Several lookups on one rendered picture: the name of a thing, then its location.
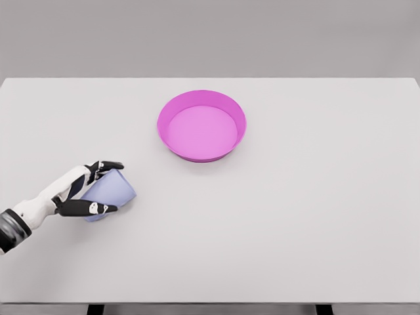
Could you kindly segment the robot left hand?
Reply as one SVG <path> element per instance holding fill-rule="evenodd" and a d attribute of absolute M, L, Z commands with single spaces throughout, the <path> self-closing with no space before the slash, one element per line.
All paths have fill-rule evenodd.
<path fill-rule="evenodd" d="M 71 200 L 112 169 L 122 170 L 124 165 L 115 161 L 96 161 L 90 165 L 74 167 L 39 193 L 44 212 L 46 215 L 55 214 L 59 205 Z"/>

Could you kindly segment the lavender cup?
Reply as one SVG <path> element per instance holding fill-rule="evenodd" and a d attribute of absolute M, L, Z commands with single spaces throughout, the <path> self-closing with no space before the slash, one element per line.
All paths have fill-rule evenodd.
<path fill-rule="evenodd" d="M 137 193 L 123 174 L 116 169 L 112 169 L 97 180 L 81 196 L 81 199 L 105 205 L 115 205 L 120 208 L 136 196 Z"/>

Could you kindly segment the pink plate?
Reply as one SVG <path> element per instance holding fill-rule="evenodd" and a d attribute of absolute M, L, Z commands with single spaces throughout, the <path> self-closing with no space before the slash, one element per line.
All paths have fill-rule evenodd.
<path fill-rule="evenodd" d="M 245 136 L 247 118 L 231 97 L 194 90 L 173 97 L 157 118 L 158 135 L 172 153 L 196 163 L 222 159 Z"/>

